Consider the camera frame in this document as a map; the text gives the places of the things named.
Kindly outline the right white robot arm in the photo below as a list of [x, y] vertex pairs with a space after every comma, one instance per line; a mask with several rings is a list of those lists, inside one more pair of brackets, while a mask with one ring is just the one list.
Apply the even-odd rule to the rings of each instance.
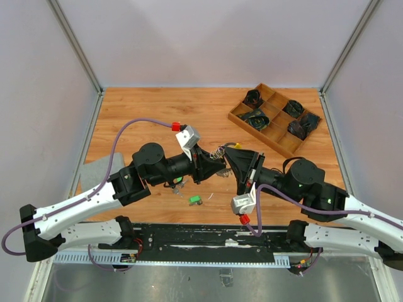
[[290, 222], [285, 243], [291, 251], [304, 247], [351, 249], [402, 270], [402, 220], [326, 182], [324, 170], [313, 162], [292, 157], [277, 171], [263, 167], [264, 155], [232, 147], [225, 147], [224, 158], [237, 182], [232, 211], [253, 235], [259, 237], [263, 232], [261, 194], [266, 193], [298, 206], [302, 214], [317, 222]]

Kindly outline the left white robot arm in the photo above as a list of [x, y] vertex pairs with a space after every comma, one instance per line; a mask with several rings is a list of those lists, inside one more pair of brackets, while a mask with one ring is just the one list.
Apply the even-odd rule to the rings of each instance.
[[213, 159], [195, 145], [189, 153], [166, 158], [158, 143], [147, 143], [132, 155], [130, 165], [88, 191], [44, 208], [20, 208], [25, 256], [28, 262], [48, 259], [58, 251], [82, 245], [102, 249], [129, 249], [136, 240], [130, 219], [118, 216], [101, 223], [86, 218], [121, 208], [150, 196], [150, 187], [174, 187], [179, 177], [196, 184], [225, 168], [224, 159]]

